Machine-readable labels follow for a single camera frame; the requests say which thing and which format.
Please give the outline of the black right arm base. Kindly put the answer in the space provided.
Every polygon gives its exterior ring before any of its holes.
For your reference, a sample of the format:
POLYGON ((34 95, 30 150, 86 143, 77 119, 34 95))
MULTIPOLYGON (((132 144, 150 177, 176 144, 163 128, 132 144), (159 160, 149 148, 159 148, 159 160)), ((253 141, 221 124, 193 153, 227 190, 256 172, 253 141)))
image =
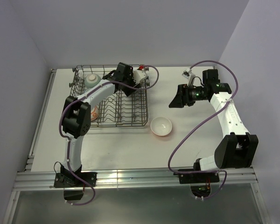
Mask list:
POLYGON ((197 159, 194 162, 193 168, 178 170, 179 172, 187 172, 186 174, 174 173, 174 175, 178 175, 180 184, 219 182, 219 176, 215 173, 194 173, 194 171, 200 171, 199 161, 200 159, 197 159))

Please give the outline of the orange floral pattern bowl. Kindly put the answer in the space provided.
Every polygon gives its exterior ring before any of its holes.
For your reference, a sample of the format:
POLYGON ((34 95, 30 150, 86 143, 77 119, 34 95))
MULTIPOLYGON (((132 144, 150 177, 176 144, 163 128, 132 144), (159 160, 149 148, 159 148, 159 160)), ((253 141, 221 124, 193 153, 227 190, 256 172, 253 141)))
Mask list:
POLYGON ((93 107, 91 110, 91 121, 96 120, 99 117, 99 109, 97 106, 93 107))

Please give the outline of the pale green bowl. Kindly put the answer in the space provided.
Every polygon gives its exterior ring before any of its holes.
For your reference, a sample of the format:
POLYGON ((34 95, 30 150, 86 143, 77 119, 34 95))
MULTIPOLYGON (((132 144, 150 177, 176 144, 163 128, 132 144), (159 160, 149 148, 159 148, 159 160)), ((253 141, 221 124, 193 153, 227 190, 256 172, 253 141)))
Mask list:
POLYGON ((87 75, 84 79, 84 85, 86 89, 91 89, 101 81, 101 77, 95 73, 87 75))

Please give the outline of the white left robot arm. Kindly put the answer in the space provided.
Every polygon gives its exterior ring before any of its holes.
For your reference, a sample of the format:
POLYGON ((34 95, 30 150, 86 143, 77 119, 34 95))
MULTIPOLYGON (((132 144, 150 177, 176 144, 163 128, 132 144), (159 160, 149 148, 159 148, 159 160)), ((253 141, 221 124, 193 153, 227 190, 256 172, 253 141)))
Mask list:
POLYGON ((91 126, 91 111, 105 98, 117 91, 127 96, 137 90, 139 82, 133 77, 133 67, 119 63, 117 68, 103 77, 89 74, 84 79, 86 91, 78 97, 68 96, 59 121, 59 133, 66 139, 66 155, 60 173, 70 186, 82 180, 81 151, 83 138, 91 126))

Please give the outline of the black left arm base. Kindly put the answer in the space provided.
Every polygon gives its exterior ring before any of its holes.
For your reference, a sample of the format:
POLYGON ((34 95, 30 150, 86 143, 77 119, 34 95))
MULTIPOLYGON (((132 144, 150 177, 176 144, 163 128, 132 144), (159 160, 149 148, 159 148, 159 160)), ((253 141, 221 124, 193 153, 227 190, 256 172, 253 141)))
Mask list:
MULTIPOLYGON (((82 172, 78 176, 84 181, 88 182, 92 187, 96 186, 97 173, 96 172, 82 172)), ((57 173, 54 181, 54 188, 74 188, 86 187, 86 184, 81 180, 70 174, 69 177, 61 173, 57 173)))

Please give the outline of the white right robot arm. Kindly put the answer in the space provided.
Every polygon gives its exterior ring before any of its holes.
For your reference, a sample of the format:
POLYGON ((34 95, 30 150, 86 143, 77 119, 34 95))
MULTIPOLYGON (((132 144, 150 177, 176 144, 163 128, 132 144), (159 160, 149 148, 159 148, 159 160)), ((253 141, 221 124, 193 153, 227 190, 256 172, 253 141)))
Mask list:
POLYGON ((193 178, 203 182, 212 170, 250 167, 259 139, 244 126, 233 101, 235 93, 230 86, 220 81, 217 69, 204 70, 200 86, 194 85, 196 76, 191 69, 185 70, 182 75, 188 83, 178 85, 169 107, 183 108, 207 100, 215 110, 214 116, 218 117, 223 133, 214 154, 196 160, 193 178))

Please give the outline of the plain white bowl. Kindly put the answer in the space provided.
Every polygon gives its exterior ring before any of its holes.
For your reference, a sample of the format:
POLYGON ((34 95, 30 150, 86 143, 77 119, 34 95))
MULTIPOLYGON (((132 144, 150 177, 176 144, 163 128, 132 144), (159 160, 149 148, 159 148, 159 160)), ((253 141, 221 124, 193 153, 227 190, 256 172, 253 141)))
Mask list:
POLYGON ((173 125, 171 121, 165 117, 156 117, 150 123, 151 131, 157 136, 167 136, 171 133, 173 125))

